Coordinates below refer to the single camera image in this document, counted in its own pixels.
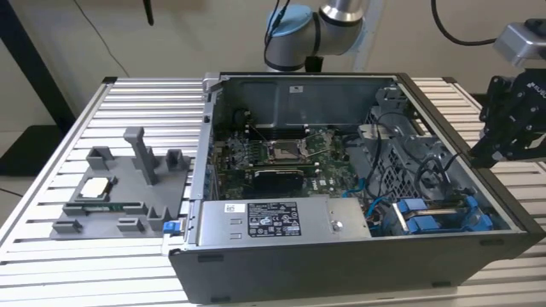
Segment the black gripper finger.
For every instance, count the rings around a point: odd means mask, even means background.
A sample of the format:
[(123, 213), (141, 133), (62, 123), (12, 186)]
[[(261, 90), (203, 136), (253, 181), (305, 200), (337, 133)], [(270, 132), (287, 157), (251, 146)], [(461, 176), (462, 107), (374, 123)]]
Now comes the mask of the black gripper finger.
[(481, 139), (469, 151), (476, 168), (492, 168), (506, 156), (506, 148), (517, 133), (514, 110), (518, 103), (517, 78), (493, 76), (481, 102), (480, 120), (485, 124)]
[(509, 161), (544, 161), (545, 160), (545, 128), (508, 129), (502, 134), (502, 153)]

